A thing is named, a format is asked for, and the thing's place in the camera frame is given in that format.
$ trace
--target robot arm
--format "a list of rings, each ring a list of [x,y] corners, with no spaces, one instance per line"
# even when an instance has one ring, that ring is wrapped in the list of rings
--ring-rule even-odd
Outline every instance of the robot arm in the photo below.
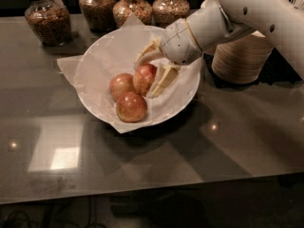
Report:
[[[263,33],[304,79],[304,14],[288,0],[210,1],[186,19],[168,26],[161,50],[172,62],[188,65],[203,51],[255,30]]]

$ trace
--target white bowl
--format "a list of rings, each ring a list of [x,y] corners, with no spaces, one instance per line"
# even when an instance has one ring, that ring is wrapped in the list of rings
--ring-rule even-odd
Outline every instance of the white bowl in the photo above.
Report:
[[[181,112],[193,99],[200,83],[202,58],[183,66],[176,81],[163,94],[147,99],[148,114],[138,123],[124,123],[116,114],[108,85],[122,72],[134,73],[134,61],[153,38],[161,36],[163,29],[129,23],[96,41],[77,66],[74,87],[80,100],[94,116],[125,133],[140,127],[162,123]],[[167,59],[152,61],[157,66]]]

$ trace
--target spice jar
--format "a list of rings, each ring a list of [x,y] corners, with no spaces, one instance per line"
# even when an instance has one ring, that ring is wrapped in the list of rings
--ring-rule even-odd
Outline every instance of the spice jar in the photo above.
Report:
[[[120,0],[113,8],[114,20],[117,28],[120,28],[132,13],[145,25],[151,25],[152,6],[147,1]]]
[[[186,18],[190,13],[187,0],[155,0],[153,16],[158,27],[166,28],[180,18]]]
[[[115,26],[113,7],[116,0],[79,0],[79,7],[91,30],[111,30]]]
[[[62,0],[30,0],[25,18],[46,46],[60,46],[71,40],[70,15]]]

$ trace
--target floor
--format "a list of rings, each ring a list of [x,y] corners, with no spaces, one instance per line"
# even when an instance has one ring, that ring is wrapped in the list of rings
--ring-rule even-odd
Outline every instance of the floor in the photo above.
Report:
[[[0,228],[303,228],[304,175],[0,206]]]

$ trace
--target glass jar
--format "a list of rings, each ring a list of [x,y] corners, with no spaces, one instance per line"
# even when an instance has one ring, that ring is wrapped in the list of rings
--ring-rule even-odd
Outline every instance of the glass jar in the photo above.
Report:
[[[145,25],[151,25],[152,6],[147,1],[120,0],[113,8],[114,20],[117,28],[120,28],[132,13]]]
[[[79,0],[79,7],[91,30],[111,30],[115,26],[113,7],[116,0]]]
[[[180,18],[186,18],[190,13],[187,0],[155,0],[153,16],[158,27],[166,28]]]
[[[46,46],[60,46],[71,40],[70,15],[62,0],[30,0],[25,18]]]

